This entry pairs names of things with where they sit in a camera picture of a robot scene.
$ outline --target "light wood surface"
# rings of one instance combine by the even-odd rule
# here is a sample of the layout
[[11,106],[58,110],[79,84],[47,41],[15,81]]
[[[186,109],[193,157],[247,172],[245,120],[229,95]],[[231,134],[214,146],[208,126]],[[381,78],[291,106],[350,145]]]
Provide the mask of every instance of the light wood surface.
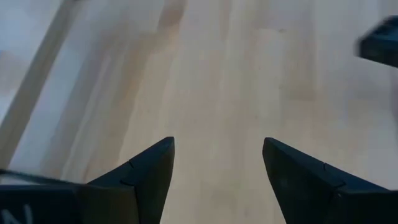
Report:
[[283,223],[272,136],[398,189],[396,69],[355,56],[384,0],[86,0],[9,168],[93,179],[165,136],[162,223]]

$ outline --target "wooden floor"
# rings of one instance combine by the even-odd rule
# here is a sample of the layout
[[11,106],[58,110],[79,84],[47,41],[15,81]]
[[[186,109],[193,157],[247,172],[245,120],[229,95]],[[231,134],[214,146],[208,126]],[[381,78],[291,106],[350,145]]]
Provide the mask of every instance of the wooden floor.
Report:
[[284,223],[261,157],[271,136],[398,189],[398,72],[354,52],[396,1],[86,0],[73,13],[10,169],[85,182],[175,136],[162,223]]

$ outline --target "black object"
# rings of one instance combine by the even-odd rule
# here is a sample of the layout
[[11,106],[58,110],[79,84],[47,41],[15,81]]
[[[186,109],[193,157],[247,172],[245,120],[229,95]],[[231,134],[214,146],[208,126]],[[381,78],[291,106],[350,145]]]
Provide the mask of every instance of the black object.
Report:
[[360,57],[398,68],[398,16],[382,21],[358,45]]
[[266,138],[262,156],[286,224],[398,223],[398,192]]
[[34,183],[0,185],[0,223],[159,223],[173,163],[168,137],[88,184],[0,170]]

